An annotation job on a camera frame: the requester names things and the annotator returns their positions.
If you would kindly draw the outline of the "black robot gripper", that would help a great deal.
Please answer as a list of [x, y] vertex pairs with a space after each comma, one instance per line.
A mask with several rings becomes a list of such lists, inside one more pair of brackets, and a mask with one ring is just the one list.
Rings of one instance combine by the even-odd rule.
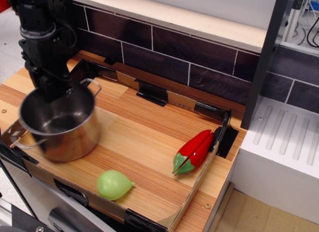
[[46, 103], [69, 96], [73, 87], [67, 61], [75, 53], [73, 34], [54, 34], [47, 38], [26, 38], [19, 41], [25, 68], [35, 88], [42, 88]]

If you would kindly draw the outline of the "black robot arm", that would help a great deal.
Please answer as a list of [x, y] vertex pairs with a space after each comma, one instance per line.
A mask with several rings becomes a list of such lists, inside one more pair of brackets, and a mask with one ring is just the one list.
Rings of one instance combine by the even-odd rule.
[[20, 20], [22, 58], [36, 88], [50, 103], [69, 91], [67, 61], [77, 35], [68, 0], [9, 0]]

